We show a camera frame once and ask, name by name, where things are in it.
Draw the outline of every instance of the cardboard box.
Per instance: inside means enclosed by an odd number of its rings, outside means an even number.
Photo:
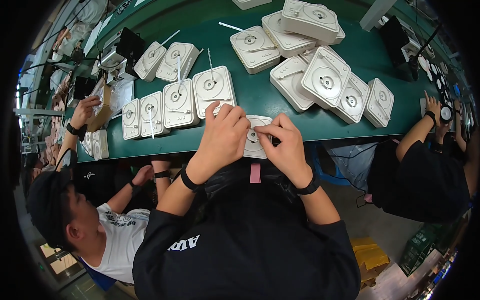
[[[110,118],[113,111],[110,108],[110,87],[105,83],[104,78],[100,78],[100,81],[95,85],[90,96],[100,96],[102,104],[94,107],[94,113],[87,119],[87,131],[95,132],[99,130],[103,124]]]

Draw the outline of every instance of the hand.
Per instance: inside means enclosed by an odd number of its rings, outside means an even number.
[[[455,99],[453,101],[453,105],[454,105],[456,110],[460,110],[460,101],[458,101],[458,99]]]
[[[205,131],[198,151],[187,166],[187,174],[195,184],[202,184],[215,172],[243,156],[250,121],[240,106],[222,105],[217,116],[215,101],[205,111]]]
[[[299,189],[306,188],[312,180],[312,168],[305,160],[303,140],[300,131],[284,113],[280,113],[271,124],[255,126],[260,144],[267,158],[282,171]],[[280,139],[281,143],[274,147],[267,134]]]
[[[87,119],[92,116],[94,106],[100,105],[102,102],[98,96],[90,96],[78,102],[75,111],[73,112],[70,125],[75,129],[80,129],[87,122]]]
[[[437,125],[440,125],[440,102],[435,97],[428,97],[427,91],[425,92],[425,100],[427,101],[426,111],[431,111],[435,114],[435,121]]]
[[[450,123],[448,124],[440,123],[439,125],[440,126],[435,127],[435,137],[436,137],[437,143],[443,144],[444,136],[450,129],[450,126],[452,126],[452,122],[450,121]]]
[[[154,175],[155,173],[153,171],[153,167],[151,165],[146,165],[138,170],[138,173],[135,178],[133,178],[132,183],[134,185],[142,186],[147,181],[152,180]]]

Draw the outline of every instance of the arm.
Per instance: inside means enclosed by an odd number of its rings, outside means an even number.
[[[425,100],[427,101],[427,111],[432,111],[435,114],[435,121],[437,125],[440,125],[440,103],[435,100],[435,97],[428,97],[427,92],[425,92]],[[415,124],[415,126],[413,126],[412,129],[410,129],[396,148],[396,157],[398,158],[398,161],[402,161],[403,156],[405,156],[405,153],[407,153],[413,143],[416,141],[421,141],[423,143],[425,141],[425,138],[433,125],[434,123],[431,117],[425,115],[417,124]]]
[[[214,117],[213,111],[220,104],[215,101],[205,112],[205,131],[185,171],[194,184],[206,182],[222,167],[243,156],[250,121],[239,106],[224,104]],[[195,194],[185,186],[181,175],[158,199],[157,210],[183,216],[190,208]]]
[[[151,165],[142,167],[137,175],[132,179],[132,183],[137,186],[143,186],[147,181],[153,178],[153,168]],[[127,183],[118,193],[115,194],[107,204],[117,214],[121,214],[132,199],[132,186]]]
[[[73,113],[72,120],[70,121],[70,125],[75,129],[80,129],[82,126],[85,125],[87,119],[92,116],[93,108],[96,105],[100,105],[98,96],[90,96],[78,102],[77,107],[75,108],[75,112]],[[77,136],[71,134],[68,130],[65,131],[65,138],[63,139],[63,143],[61,145],[60,151],[58,152],[57,161],[57,171],[60,171],[62,162],[59,162],[60,157],[70,148],[72,150],[76,150],[77,147]]]
[[[460,111],[460,103],[458,99],[455,99],[454,101],[455,105],[455,111]],[[462,149],[463,152],[467,149],[467,142],[462,137],[462,125],[460,124],[460,113],[455,112],[455,140],[460,149]]]
[[[307,187],[313,178],[313,173],[305,160],[300,131],[292,121],[281,113],[271,124],[256,126],[255,131],[258,133],[260,144],[268,159],[290,179],[295,187],[298,189]],[[279,138],[280,145],[274,147],[267,134]],[[301,199],[311,222],[323,225],[340,220],[335,206],[321,187],[310,195],[302,195]]]

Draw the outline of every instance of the white paper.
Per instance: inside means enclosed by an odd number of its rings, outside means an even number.
[[[103,21],[102,27],[100,27],[100,32],[102,31],[103,28],[105,28],[105,26],[108,25],[112,16],[113,16],[113,14],[111,14],[110,17],[108,17],[107,19],[105,19],[105,21]]]
[[[137,0],[137,3],[135,3],[135,6],[137,6],[138,4],[142,3],[143,1],[145,1],[145,0]]]
[[[85,48],[84,48],[85,55],[87,55],[90,52],[93,45],[95,44],[96,38],[100,33],[101,27],[102,27],[102,21],[100,21],[90,33],[90,36],[88,37],[87,43],[85,44]]]

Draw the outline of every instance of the wrist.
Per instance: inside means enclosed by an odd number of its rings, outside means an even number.
[[[305,163],[305,166],[300,168],[298,172],[289,179],[297,189],[304,189],[312,181],[312,178],[312,168]]]

